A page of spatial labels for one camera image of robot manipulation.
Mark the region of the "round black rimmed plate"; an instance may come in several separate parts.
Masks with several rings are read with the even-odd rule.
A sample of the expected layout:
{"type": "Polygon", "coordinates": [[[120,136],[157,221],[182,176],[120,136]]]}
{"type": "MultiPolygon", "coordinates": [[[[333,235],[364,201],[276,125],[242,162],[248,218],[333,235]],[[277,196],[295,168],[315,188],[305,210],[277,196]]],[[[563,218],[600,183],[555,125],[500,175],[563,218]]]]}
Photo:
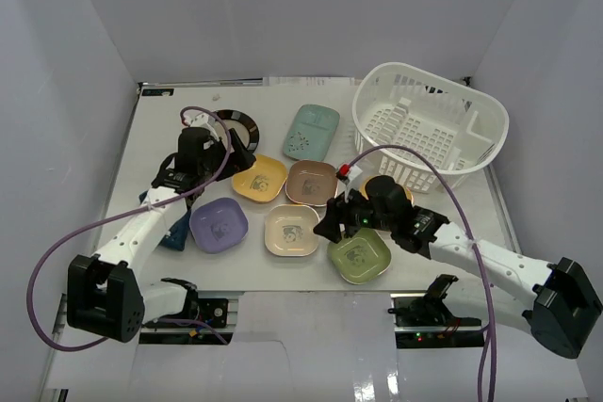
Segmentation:
{"type": "Polygon", "coordinates": [[[260,131],[256,122],[250,116],[232,109],[216,110],[215,114],[223,120],[228,129],[236,131],[247,151],[256,152],[260,141],[260,131]]]}

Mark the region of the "cream square panda plate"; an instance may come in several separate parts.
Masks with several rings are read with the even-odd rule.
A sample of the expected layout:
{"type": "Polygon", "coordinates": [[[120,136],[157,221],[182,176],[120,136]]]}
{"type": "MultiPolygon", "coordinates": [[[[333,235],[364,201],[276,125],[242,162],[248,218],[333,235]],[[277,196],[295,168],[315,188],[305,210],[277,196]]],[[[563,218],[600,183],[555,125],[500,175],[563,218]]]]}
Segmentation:
{"type": "Polygon", "coordinates": [[[282,204],[272,208],[265,218],[265,246],[280,257],[305,257],[316,251],[319,238],[314,227],[317,211],[301,204],[282,204]]]}

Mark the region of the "orange square panda plate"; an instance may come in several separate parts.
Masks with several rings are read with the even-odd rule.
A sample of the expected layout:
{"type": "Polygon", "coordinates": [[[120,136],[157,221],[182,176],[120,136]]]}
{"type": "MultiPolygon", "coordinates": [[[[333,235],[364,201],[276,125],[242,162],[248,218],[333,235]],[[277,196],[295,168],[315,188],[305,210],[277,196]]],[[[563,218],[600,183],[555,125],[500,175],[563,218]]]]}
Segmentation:
{"type": "MultiPolygon", "coordinates": [[[[361,193],[361,194],[363,195],[363,197],[365,197],[366,199],[368,199],[368,197],[367,197],[367,184],[368,184],[368,183],[369,183],[371,180],[373,180],[373,179],[375,179],[375,178],[377,178],[377,177],[379,177],[379,176],[382,176],[382,175],[372,175],[372,176],[369,176],[368,178],[366,178],[366,179],[365,179],[365,180],[362,182],[362,185],[361,185],[361,187],[360,187],[360,193],[361,193]]],[[[405,193],[405,195],[406,195],[406,198],[407,198],[407,199],[410,201],[410,203],[411,203],[412,205],[414,205],[414,204],[415,204],[415,200],[414,200],[414,195],[413,195],[413,193],[412,193],[412,192],[411,192],[411,191],[410,191],[410,190],[409,190],[407,187],[402,186],[402,185],[399,185],[399,184],[397,184],[397,185],[398,185],[398,186],[400,186],[400,187],[403,189],[403,191],[404,191],[404,193],[405,193]]]]}

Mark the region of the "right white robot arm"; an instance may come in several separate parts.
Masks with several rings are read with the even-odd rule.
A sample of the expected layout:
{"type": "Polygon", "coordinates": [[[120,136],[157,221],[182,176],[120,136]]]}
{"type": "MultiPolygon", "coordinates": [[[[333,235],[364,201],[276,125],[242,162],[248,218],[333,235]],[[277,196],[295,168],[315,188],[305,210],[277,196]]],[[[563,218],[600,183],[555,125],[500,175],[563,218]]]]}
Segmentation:
{"type": "Polygon", "coordinates": [[[428,260],[487,277],[513,301],[498,320],[563,358],[579,356],[602,315],[602,302],[579,263],[561,258],[552,264],[472,239],[467,228],[412,204],[390,176],[372,178],[365,192],[349,188],[328,200],[314,228],[333,244],[370,230],[388,232],[402,249],[428,260]]]}

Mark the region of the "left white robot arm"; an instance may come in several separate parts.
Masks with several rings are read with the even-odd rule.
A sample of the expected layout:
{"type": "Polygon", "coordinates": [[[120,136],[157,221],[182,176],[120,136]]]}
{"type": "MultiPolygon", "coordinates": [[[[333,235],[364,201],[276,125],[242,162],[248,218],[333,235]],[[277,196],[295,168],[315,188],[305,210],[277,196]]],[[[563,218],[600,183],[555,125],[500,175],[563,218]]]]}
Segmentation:
{"type": "Polygon", "coordinates": [[[225,143],[202,127],[188,127],[178,148],[160,164],[139,213],[91,256],[76,256],[67,278],[67,323],[70,327],[122,343],[162,317],[177,325],[199,314],[194,284],[163,278],[145,287],[139,279],[146,261],[170,229],[189,211],[209,181],[221,181],[249,169],[255,157],[229,131],[225,143]]]}

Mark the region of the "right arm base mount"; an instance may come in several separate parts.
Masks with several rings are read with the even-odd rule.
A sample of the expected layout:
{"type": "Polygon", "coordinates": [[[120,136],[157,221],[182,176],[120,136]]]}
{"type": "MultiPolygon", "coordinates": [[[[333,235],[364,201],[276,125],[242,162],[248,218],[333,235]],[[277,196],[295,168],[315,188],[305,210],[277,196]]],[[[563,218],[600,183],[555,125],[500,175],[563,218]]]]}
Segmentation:
{"type": "Polygon", "coordinates": [[[445,304],[456,276],[438,276],[425,292],[392,294],[387,310],[393,316],[396,347],[441,349],[483,347],[486,327],[478,318],[455,316],[445,304]]]}

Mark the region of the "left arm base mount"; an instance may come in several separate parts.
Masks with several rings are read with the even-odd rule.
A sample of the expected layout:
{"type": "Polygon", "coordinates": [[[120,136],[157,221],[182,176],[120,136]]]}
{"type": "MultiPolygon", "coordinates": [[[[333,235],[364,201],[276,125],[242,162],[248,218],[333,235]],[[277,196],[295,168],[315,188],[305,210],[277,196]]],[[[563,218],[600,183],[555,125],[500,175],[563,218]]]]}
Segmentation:
{"type": "Polygon", "coordinates": [[[238,311],[236,298],[201,298],[194,323],[147,324],[141,331],[142,345],[226,346],[233,337],[238,311]]]}

